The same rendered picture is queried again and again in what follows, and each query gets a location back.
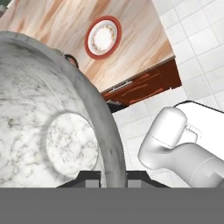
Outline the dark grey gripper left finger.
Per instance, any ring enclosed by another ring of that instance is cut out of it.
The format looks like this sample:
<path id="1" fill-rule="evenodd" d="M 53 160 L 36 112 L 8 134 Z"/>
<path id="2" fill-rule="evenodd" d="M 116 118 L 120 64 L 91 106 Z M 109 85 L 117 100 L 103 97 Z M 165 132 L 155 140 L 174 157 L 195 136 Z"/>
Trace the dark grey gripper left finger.
<path id="1" fill-rule="evenodd" d="M 100 188 L 101 173 L 99 171 L 81 171 L 76 179 L 73 179 L 59 188 Z"/>

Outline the red rimmed white plate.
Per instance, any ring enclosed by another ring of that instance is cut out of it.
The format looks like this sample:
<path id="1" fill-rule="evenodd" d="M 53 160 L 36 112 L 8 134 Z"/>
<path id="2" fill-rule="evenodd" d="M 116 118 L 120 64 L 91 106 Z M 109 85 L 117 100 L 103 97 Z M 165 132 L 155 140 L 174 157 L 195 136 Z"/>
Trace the red rimmed white plate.
<path id="1" fill-rule="evenodd" d="M 122 38 L 122 25 L 113 16 L 97 18 L 88 28 L 85 36 L 85 50 L 94 60 L 103 60 L 112 55 Z"/>

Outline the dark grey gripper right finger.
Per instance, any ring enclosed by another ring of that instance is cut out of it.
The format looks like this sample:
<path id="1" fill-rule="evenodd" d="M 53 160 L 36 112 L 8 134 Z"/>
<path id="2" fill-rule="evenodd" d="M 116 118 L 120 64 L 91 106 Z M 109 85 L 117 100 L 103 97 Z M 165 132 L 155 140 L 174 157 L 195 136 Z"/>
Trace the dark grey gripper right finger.
<path id="1" fill-rule="evenodd" d="M 167 185 L 150 178 L 146 171 L 126 171 L 128 188 L 167 188 Z"/>

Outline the white grey marble bowl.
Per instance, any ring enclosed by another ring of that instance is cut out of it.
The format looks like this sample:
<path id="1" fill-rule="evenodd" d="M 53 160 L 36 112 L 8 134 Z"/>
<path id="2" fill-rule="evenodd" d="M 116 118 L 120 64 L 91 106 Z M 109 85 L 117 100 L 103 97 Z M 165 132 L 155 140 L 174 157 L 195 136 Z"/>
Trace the white grey marble bowl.
<path id="1" fill-rule="evenodd" d="M 0 187 L 58 187 L 91 171 L 104 187 L 127 185 L 107 103 L 50 47 L 0 31 Z"/>

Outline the red brown drawer front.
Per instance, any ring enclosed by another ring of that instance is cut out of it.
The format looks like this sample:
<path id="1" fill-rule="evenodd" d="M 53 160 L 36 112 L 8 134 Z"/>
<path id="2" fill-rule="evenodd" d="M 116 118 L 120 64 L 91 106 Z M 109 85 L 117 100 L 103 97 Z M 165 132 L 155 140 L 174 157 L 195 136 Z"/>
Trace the red brown drawer front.
<path id="1" fill-rule="evenodd" d="M 113 93 L 109 93 L 109 91 L 103 93 L 105 101 L 129 106 L 182 85 L 174 58 L 127 81 L 133 82 Z"/>

